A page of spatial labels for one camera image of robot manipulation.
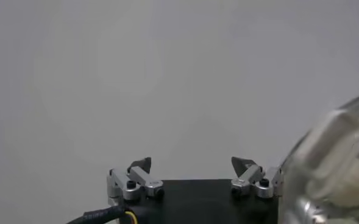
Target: black cable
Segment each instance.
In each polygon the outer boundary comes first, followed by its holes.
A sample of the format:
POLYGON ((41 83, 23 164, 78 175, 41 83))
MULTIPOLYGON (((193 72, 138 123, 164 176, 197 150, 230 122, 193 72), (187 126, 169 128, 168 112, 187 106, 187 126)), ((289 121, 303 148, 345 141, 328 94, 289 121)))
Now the black cable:
POLYGON ((104 224, 124 215, 124 207, 113 206, 107 209, 84 212, 83 216, 76 218, 67 224, 104 224))

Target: black screw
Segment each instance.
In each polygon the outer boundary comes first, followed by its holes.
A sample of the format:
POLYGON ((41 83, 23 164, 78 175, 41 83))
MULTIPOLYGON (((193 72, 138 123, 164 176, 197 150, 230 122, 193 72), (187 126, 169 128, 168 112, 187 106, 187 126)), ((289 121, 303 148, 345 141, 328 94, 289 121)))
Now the black screw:
POLYGON ((262 179, 259 181, 259 185, 262 187, 268 187, 269 186, 269 180, 267 179, 262 179))
POLYGON ((136 182, 130 180, 126 183, 126 188, 128 189, 135 189, 136 188, 136 182))

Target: silver bracket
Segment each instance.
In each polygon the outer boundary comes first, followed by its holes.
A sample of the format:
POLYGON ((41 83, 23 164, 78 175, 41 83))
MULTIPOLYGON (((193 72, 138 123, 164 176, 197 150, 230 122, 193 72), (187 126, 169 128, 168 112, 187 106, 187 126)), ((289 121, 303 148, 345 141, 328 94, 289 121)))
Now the silver bracket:
POLYGON ((117 169, 112 169, 107 177, 107 195, 110 198, 116 198, 117 201, 123 198, 124 200, 137 200, 140 198, 140 185, 132 181, 125 172, 117 169))
POLYGON ((144 186, 148 197, 162 198, 164 196, 163 182, 153 179, 142 168, 138 166, 130 168, 129 178, 144 186))
POLYGON ((260 198, 272 198, 279 194, 281 185, 281 169, 272 167, 267 170, 263 179, 255 183, 256 195, 260 198))
POLYGON ((232 195, 241 197, 250 193, 251 186, 263 178, 262 168, 258 165, 250 165, 248 169, 231 183, 232 195))

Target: white wall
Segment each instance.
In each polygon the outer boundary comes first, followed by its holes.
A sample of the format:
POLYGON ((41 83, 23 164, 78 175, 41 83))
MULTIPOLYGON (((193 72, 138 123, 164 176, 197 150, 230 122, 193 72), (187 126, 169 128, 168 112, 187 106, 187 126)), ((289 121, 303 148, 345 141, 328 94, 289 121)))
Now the white wall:
POLYGON ((358 94, 359 0, 0 0, 0 223, 104 208, 144 156, 169 179, 276 165, 358 94))

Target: yellow wire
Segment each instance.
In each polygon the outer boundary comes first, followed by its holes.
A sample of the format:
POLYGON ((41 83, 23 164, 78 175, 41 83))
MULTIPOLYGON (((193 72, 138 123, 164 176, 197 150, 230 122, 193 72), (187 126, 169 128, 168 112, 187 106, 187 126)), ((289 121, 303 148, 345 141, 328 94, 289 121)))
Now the yellow wire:
POLYGON ((133 224, 138 224, 136 215, 133 212, 126 211, 125 214, 131 216, 131 218, 133 219, 133 224))

